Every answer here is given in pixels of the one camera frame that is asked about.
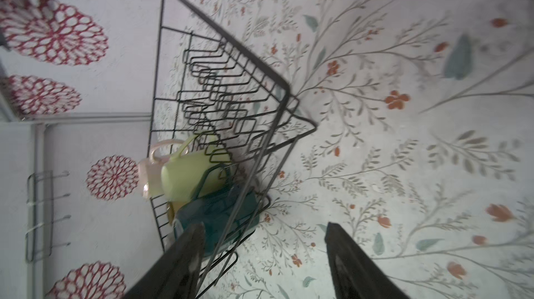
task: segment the red doily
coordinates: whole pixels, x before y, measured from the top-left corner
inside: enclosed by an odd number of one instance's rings
[[[1,0],[0,28],[10,48],[56,65],[87,65],[108,49],[101,26],[57,0]]]
[[[33,75],[12,75],[2,78],[10,100],[23,114],[48,115],[64,113],[76,108],[82,98],[74,88],[52,79]]]
[[[67,276],[58,280],[47,298],[56,299],[116,299],[124,296],[126,284],[118,266],[95,262],[70,270]]]
[[[137,163],[123,155],[106,156],[87,173],[87,188],[98,199],[118,199],[137,187]]]

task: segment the green mug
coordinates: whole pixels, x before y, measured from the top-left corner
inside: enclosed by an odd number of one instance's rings
[[[193,197],[204,172],[216,163],[230,163],[230,154],[224,148],[208,145],[207,149],[182,154],[189,144],[199,136],[191,135],[180,148],[169,156],[169,161],[161,168],[161,188],[164,195],[171,202],[189,202]],[[209,135],[208,141],[215,140],[215,135]],[[206,178],[200,196],[215,192],[223,187],[225,173],[214,170]]]

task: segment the wire rack frame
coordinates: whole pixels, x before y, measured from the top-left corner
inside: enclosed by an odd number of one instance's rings
[[[231,164],[228,167],[232,169],[233,179],[238,184],[234,189],[240,189],[221,240],[204,267],[197,293],[208,272],[225,259],[224,265],[216,279],[203,289],[200,296],[237,262],[237,246],[250,236],[248,234],[244,237],[254,217],[270,204],[270,199],[266,206],[259,203],[249,221],[230,232],[244,198],[251,189],[256,191],[259,201],[268,198],[267,192],[275,181],[276,174],[268,178],[266,186],[260,186],[258,173],[270,160],[276,162],[277,169],[274,173],[278,173],[295,143],[315,132],[317,124],[300,115],[299,101],[290,94],[289,83],[280,75],[189,1],[176,1],[186,7],[192,18],[202,22],[200,28],[208,29],[214,35],[206,36],[192,30],[164,25],[166,0],[161,0],[147,155],[157,133],[172,134],[172,138],[177,133],[196,134],[198,137],[189,149],[203,149],[213,163],[223,162],[221,159],[224,157],[221,155],[229,155]],[[183,73],[179,91],[174,97],[157,94],[164,31],[186,37],[186,48],[182,55]],[[176,114],[171,128],[154,126],[155,111],[162,103],[175,105]],[[271,155],[275,152],[281,156],[272,159]],[[150,203],[164,250],[164,238],[170,234],[165,211],[167,200],[164,196],[155,196],[150,198]],[[226,252],[219,253],[224,239],[235,235],[236,231],[239,236],[235,244]],[[235,256],[235,260],[228,266],[231,256]]]

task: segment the teal mug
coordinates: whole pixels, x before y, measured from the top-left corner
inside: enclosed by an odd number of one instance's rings
[[[210,175],[213,170],[220,168],[223,168],[226,171],[224,186],[219,191],[199,197],[208,175]],[[204,256],[211,256],[215,250],[217,242],[221,239],[222,232],[230,218],[230,213],[236,204],[240,190],[239,186],[233,184],[230,169],[225,164],[221,163],[208,169],[195,190],[191,202],[185,204],[176,212],[172,223],[175,238],[178,238],[192,224],[204,223],[204,228],[206,229]],[[226,240],[224,240],[221,245],[220,251],[223,251],[231,243],[237,240],[250,220],[250,217],[257,209],[257,206],[258,203],[254,191],[248,192],[239,212],[237,213],[236,219],[232,222],[230,232],[226,235]],[[244,236],[252,233],[258,223],[259,215],[256,214],[250,224],[250,228]]]

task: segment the leaf pattern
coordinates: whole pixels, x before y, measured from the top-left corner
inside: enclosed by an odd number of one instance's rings
[[[374,236],[373,251],[377,255],[384,254],[384,240],[380,233]]]
[[[302,281],[302,286],[303,287],[308,287],[310,286],[310,283],[311,281],[315,280],[315,278],[312,278],[310,276],[307,276],[306,278],[304,278],[304,280]]]
[[[326,225],[323,225],[323,224],[317,224],[317,227],[320,228],[320,229],[322,229],[323,232],[326,233]]]
[[[323,48],[321,52],[317,55],[317,60],[315,61],[315,64],[313,65],[313,69],[316,69],[317,66],[324,60],[326,55],[326,48]]]
[[[430,247],[432,247],[436,243],[440,242],[441,240],[443,240],[443,239],[424,239],[424,240],[419,240],[416,243],[416,248],[419,251],[426,251],[427,249],[429,249]]]
[[[278,285],[278,289],[280,289],[280,294],[283,295],[285,299],[290,299],[290,297],[287,295],[287,292],[285,292],[280,285]]]
[[[254,102],[254,104],[252,105],[253,109],[252,109],[252,113],[254,114],[257,114],[258,113],[258,110],[259,110],[259,102]]]
[[[304,15],[304,20],[306,21],[308,27],[310,27],[311,31],[317,31],[317,27],[319,27],[319,22],[317,22],[317,19],[315,17],[310,15]]]
[[[507,177],[515,181],[515,170],[504,168],[504,163],[520,161],[519,157],[512,153],[521,146],[519,140],[513,139],[511,143],[500,142],[496,149],[491,149],[487,137],[473,138],[475,135],[475,130],[469,130],[459,135],[454,142],[446,142],[435,135],[438,143],[427,147],[428,163],[436,169],[445,165],[445,159],[448,157],[454,165],[460,163],[462,159],[464,170],[470,174],[486,177],[493,173],[496,179]]]
[[[265,35],[264,28],[269,25],[269,17],[267,16],[260,16],[256,20],[256,23],[254,25],[253,35],[254,37],[261,37]]]
[[[471,40],[468,35],[460,36],[451,54],[445,62],[443,75],[446,78],[464,79],[473,70]]]

